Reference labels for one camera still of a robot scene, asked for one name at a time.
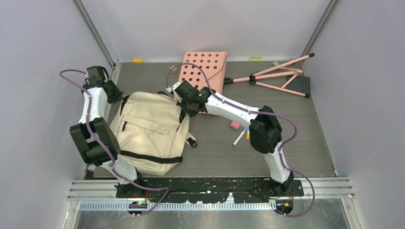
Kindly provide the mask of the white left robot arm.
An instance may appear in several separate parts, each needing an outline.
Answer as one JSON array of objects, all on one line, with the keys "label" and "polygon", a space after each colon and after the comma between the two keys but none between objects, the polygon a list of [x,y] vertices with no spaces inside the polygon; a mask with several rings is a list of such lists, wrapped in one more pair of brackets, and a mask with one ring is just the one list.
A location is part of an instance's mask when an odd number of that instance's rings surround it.
[{"label": "white left robot arm", "polygon": [[84,96],[84,108],[70,135],[88,165],[102,167],[118,179],[116,189],[136,198],[146,193],[146,184],[138,170],[121,155],[116,136],[105,120],[108,104],[123,100],[123,93],[110,79],[103,66],[88,67],[85,83],[78,86]]}]

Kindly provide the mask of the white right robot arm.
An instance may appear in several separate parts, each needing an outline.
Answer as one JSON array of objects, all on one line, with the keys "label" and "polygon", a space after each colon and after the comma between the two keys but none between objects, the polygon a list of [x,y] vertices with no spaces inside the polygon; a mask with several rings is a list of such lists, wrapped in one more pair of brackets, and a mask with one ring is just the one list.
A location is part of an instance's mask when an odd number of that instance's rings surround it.
[{"label": "white right robot arm", "polygon": [[270,170],[273,191],[284,196],[292,189],[294,175],[288,168],[281,149],[282,128],[272,109],[247,106],[233,101],[208,87],[200,90],[188,81],[177,82],[166,90],[174,95],[177,105],[189,116],[210,113],[236,121],[250,133],[250,144],[264,155]]}]

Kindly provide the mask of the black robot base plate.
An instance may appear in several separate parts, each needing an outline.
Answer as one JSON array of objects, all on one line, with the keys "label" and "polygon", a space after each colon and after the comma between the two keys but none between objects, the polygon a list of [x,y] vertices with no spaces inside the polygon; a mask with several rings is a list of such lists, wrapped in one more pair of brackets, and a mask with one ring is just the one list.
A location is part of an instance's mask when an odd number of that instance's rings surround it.
[{"label": "black robot base plate", "polygon": [[268,177],[147,177],[141,185],[143,190],[132,184],[115,185],[117,198],[147,198],[152,203],[169,189],[164,203],[204,204],[224,203],[233,197],[235,203],[263,203],[280,197],[302,197],[301,181],[293,180],[283,190]]}]

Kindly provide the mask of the beige canvas backpack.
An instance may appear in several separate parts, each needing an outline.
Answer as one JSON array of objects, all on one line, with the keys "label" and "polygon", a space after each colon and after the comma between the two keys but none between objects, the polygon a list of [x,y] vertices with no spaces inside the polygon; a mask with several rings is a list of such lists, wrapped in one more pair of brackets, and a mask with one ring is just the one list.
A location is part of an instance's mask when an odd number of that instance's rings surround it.
[{"label": "beige canvas backpack", "polygon": [[123,98],[110,128],[120,153],[139,172],[163,176],[183,161],[185,145],[197,147],[189,116],[163,92]]}]

